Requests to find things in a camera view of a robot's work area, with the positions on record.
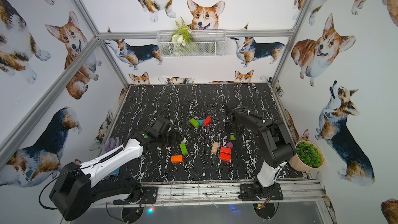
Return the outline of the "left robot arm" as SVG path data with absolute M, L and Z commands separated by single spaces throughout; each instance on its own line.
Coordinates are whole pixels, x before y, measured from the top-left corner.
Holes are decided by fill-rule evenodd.
M 139 158 L 152 143 L 164 144 L 173 131 L 170 117 L 158 117 L 145 130 L 129 137 L 122 145 L 77 165 L 67 164 L 56 179 L 49 198 L 63 218 L 70 222 L 83 215 L 93 204 L 108 200 L 141 203 L 144 191 L 139 183 L 103 182 L 112 172 L 131 160 Z

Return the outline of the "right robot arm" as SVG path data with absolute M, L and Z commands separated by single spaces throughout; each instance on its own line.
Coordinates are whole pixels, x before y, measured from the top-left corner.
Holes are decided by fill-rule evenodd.
M 250 111 L 244 106 L 230 108 L 223 105 L 226 113 L 226 129 L 240 135 L 244 129 L 253 133 L 259 157 L 263 164 L 254 182 L 258 194 L 265 194 L 276 183 L 283 167 L 296 155 L 294 142 L 283 121 L 272 121 Z

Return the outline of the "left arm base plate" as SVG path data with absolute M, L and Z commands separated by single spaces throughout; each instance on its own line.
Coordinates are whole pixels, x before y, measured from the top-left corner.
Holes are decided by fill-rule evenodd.
M 158 195 L 158 187 L 134 188 L 133 191 L 122 200 L 113 201 L 113 205 L 155 204 Z

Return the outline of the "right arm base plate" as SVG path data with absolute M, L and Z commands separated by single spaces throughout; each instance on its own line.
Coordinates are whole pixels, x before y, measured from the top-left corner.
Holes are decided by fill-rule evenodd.
M 242 201 L 283 200 L 284 196 L 280 184 L 274 183 L 269 187 L 262 187 L 260 183 L 241 184 L 238 198 Z

